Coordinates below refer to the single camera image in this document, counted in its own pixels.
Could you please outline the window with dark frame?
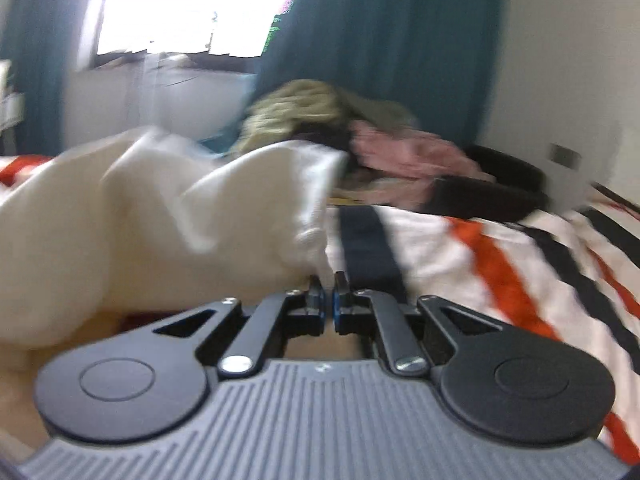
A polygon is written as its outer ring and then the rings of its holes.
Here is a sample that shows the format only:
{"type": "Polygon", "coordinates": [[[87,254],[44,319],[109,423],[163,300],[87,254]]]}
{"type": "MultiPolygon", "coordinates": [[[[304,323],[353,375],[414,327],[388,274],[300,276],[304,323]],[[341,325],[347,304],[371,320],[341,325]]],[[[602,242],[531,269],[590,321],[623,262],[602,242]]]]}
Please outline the window with dark frame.
{"type": "Polygon", "coordinates": [[[91,64],[251,74],[293,0],[98,0],[91,64]]]}

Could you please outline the striped bed blanket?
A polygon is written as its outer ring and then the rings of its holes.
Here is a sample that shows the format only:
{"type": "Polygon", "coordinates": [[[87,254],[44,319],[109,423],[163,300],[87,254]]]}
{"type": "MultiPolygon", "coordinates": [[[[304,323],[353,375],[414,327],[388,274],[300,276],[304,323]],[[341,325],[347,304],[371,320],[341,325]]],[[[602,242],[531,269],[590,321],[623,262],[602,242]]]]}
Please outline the striped bed blanket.
{"type": "MultiPolygon", "coordinates": [[[[604,440],[621,460],[638,463],[639,216],[618,197],[599,194],[565,217],[535,212],[519,226],[328,205],[324,227],[332,273],[345,271],[359,288],[401,301],[442,296],[593,354],[616,385],[604,440]]],[[[2,426],[34,433],[30,395],[45,356],[75,336],[107,334],[118,312],[160,311],[102,310],[47,347],[1,341],[2,426]]]]}

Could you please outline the pink garment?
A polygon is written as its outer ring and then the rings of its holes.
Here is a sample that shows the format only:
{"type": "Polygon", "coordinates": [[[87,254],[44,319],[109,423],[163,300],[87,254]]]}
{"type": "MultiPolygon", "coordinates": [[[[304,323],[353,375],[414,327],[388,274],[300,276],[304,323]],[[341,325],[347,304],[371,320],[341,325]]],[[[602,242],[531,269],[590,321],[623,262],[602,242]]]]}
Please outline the pink garment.
{"type": "Polygon", "coordinates": [[[410,128],[388,133],[362,120],[352,122],[349,129],[350,147],[358,162],[388,176],[414,180],[440,176],[494,180],[461,148],[434,133],[410,128]]]}

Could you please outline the white sweatpants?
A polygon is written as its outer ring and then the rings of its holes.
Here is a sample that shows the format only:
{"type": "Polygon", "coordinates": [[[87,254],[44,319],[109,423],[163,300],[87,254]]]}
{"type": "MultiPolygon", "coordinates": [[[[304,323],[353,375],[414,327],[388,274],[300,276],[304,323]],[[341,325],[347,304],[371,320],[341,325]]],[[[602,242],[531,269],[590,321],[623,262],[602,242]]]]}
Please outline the white sweatpants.
{"type": "Polygon", "coordinates": [[[1,194],[2,344],[57,344],[102,310],[328,280],[324,220],[344,161],[290,141],[224,162],[155,128],[58,156],[1,194]]]}

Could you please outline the dark wall switch plate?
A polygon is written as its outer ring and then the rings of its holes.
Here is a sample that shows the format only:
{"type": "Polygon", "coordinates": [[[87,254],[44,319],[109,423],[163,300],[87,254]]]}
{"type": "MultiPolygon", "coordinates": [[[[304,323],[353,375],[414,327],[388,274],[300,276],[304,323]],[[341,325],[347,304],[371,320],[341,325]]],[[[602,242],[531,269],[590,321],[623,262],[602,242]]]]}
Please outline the dark wall switch plate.
{"type": "Polygon", "coordinates": [[[582,155],[566,146],[551,143],[548,159],[564,168],[576,170],[582,161],[582,155]]]}

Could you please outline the olive green garment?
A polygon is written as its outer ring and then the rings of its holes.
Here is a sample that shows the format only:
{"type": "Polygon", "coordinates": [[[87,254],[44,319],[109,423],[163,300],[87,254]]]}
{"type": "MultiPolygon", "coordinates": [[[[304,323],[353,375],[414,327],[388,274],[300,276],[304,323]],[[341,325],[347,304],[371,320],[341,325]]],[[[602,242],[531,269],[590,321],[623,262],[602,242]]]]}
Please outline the olive green garment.
{"type": "Polygon", "coordinates": [[[352,116],[370,122],[380,130],[393,132],[419,125],[418,118],[397,102],[372,100],[341,88],[336,94],[352,116]]]}

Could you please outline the left teal curtain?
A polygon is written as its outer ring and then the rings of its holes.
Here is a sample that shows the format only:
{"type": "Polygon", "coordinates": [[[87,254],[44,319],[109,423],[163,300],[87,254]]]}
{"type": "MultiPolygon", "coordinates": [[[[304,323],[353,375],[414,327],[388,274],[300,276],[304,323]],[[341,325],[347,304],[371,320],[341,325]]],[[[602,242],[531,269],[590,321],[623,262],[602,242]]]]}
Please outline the left teal curtain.
{"type": "Polygon", "coordinates": [[[18,154],[55,156],[63,149],[63,98],[89,0],[11,0],[1,56],[12,63],[24,96],[18,154]]]}

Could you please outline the teal curtain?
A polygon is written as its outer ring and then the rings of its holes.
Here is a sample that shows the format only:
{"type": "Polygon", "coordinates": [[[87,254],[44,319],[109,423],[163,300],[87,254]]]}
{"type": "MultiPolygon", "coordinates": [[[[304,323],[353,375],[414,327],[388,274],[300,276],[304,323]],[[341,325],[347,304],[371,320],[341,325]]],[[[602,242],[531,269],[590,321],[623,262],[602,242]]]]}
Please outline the teal curtain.
{"type": "Polygon", "coordinates": [[[408,108],[460,146],[480,134],[502,0],[293,0],[258,66],[252,98],[293,79],[408,108]]]}
{"type": "Polygon", "coordinates": [[[1,56],[12,63],[24,96],[18,154],[55,156],[63,149],[63,98],[89,0],[11,0],[1,56]]]}

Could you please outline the right teal curtain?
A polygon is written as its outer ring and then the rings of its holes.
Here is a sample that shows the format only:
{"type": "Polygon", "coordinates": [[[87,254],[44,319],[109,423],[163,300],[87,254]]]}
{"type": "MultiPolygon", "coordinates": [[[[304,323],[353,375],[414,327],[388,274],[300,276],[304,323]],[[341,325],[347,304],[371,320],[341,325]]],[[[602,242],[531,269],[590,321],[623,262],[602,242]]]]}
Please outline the right teal curtain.
{"type": "Polygon", "coordinates": [[[408,108],[460,146],[480,134],[502,0],[293,0],[258,66],[252,98],[293,79],[408,108]]]}

